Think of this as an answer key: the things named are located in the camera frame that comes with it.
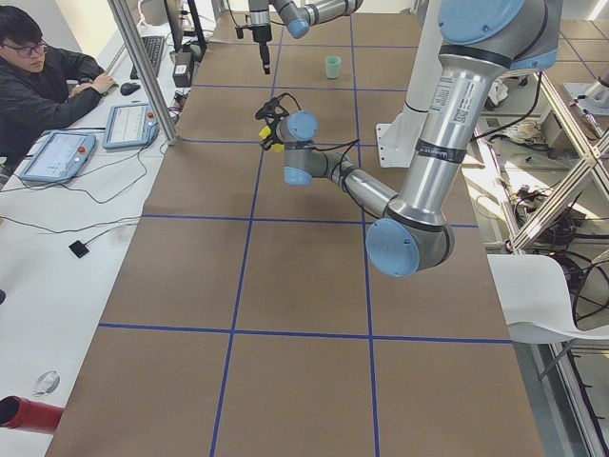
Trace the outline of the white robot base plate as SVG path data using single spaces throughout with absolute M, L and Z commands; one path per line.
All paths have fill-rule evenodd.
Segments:
M 380 166 L 384 169 L 408 169 L 415 155 L 419 136 L 397 123 L 377 124 L 376 139 Z

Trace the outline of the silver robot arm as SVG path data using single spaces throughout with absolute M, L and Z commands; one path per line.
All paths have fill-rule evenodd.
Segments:
M 290 35 L 295 39 L 300 39 L 309 32 L 312 26 L 351 15 L 362 4 L 363 1 L 357 0 L 327 0 L 299 7 L 294 1 L 249 1 L 250 24 L 247 28 L 251 30 L 253 41 L 259 46 L 265 75 L 270 74 L 270 54 L 267 44 L 272 40 L 270 6 L 276 10 Z
M 377 270 L 406 277 L 433 268 L 451 255 L 453 229 L 442 205 L 466 154 L 492 84 L 507 74 L 551 67 L 558 53 L 559 1 L 429 1 L 422 20 L 442 38 L 430 108 L 414 148 L 403 186 L 394 190 L 348 158 L 320 149 L 316 117 L 288 112 L 279 97 L 257 111 L 265 122 L 263 149 L 284 149 L 285 181 L 308 185 L 315 178 L 334 182 L 376 221 L 365 238 Z

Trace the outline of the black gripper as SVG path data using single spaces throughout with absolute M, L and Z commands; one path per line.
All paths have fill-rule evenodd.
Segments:
M 259 53 L 262 61 L 262 67 L 265 75 L 271 73 L 270 54 L 267 43 L 270 41 L 270 25 L 253 25 L 251 27 L 252 38 L 255 43 L 259 44 Z
M 285 96 L 280 94 L 266 101 L 255 113 L 254 117 L 258 121 L 264 121 L 271 125 L 290 115 L 289 111 L 282 105 Z

